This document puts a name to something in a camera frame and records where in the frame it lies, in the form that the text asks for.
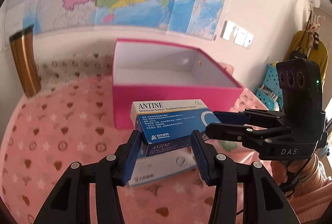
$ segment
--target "black bag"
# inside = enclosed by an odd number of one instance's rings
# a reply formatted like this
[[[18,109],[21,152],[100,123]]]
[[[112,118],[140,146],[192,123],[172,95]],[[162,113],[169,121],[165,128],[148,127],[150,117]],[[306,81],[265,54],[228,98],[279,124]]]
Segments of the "black bag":
[[[304,49],[302,47],[298,48],[298,50],[292,51],[289,55],[289,60],[297,58],[308,59],[308,56],[304,53]]]

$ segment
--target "camera lens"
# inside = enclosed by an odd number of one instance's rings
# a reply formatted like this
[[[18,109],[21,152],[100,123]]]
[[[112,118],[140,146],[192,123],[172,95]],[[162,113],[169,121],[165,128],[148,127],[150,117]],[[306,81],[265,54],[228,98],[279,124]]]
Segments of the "camera lens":
[[[287,71],[286,72],[286,76],[287,76],[287,83],[293,87],[294,86],[294,75],[291,71]]]
[[[282,72],[280,72],[280,74],[279,74],[279,81],[281,81],[281,83],[285,82],[285,77]]]
[[[299,87],[301,87],[301,88],[304,87],[304,77],[301,72],[298,72],[296,74],[296,81],[298,82]]]

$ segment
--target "pink tablecloth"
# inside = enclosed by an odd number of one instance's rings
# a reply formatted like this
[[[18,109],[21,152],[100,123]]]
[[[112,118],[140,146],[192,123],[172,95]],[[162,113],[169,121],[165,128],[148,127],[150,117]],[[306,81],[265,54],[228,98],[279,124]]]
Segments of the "pink tablecloth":
[[[98,162],[127,141],[132,130],[114,128],[111,88],[111,76],[89,77],[34,101],[20,101],[0,150],[1,198],[19,224],[34,222],[70,163]],[[231,111],[245,108],[265,107],[245,89]],[[258,160],[256,152],[237,143],[216,142],[215,146],[237,162],[249,164]],[[194,170],[118,191],[127,224],[199,224],[208,222],[214,190]],[[239,210],[242,204],[239,192]],[[94,186],[91,205],[94,224]]]

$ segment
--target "blue and white medicine box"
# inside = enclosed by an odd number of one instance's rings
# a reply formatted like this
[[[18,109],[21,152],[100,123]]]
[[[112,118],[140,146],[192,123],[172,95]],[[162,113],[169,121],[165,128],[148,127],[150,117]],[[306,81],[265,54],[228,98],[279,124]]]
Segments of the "blue and white medicine box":
[[[193,130],[220,123],[200,99],[133,102],[131,118],[146,157],[188,147]]]

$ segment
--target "open box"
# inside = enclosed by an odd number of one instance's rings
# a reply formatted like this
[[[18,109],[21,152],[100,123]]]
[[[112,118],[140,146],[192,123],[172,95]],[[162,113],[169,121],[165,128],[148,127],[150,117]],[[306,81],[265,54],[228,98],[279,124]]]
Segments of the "open box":
[[[210,110],[228,111],[243,91],[202,50],[143,39],[117,39],[112,89],[120,129],[132,128],[134,101],[201,99]]]

